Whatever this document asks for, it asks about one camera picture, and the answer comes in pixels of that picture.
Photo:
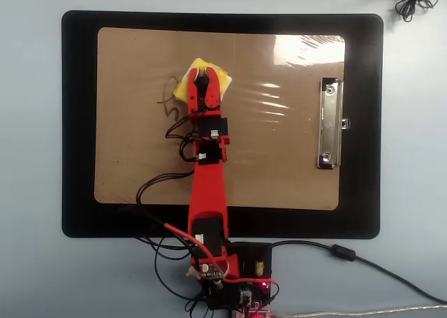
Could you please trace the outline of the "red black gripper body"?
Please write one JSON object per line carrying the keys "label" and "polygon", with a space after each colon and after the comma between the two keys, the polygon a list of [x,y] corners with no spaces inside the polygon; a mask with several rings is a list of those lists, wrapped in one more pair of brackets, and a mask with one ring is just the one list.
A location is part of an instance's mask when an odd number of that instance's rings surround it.
{"label": "red black gripper body", "polygon": [[189,114],[191,116],[191,118],[197,118],[198,119],[199,117],[218,117],[218,116],[221,115],[221,104],[220,104],[220,106],[217,109],[214,109],[214,110],[210,110],[210,109],[206,108],[205,102],[204,102],[205,93],[206,93],[206,91],[203,90],[202,101],[201,101],[201,103],[203,105],[202,106],[203,110],[200,111],[200,112],[197,112],[197,113]]}

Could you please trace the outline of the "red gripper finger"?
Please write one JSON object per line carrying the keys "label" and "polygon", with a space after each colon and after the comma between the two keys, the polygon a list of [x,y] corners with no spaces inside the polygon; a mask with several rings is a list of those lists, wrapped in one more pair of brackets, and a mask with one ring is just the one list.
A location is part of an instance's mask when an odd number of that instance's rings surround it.
{"label": "red gripper finger", "polygon": [[203,76],[200,74],[199,68],[193,68],[189,72],[187,95],[188,95],[188,112],[189,114],[197,113],[203,110],[202,108],[202,94],[203,94]]}
{"label": "red gripper finger", "polygon": [[208,79],[208,85],[205,93],[205,106],[207,109],[214,110],[220,106],[221,103],[221,88],[217,72],[212,67],[205,69],[205,74]]}

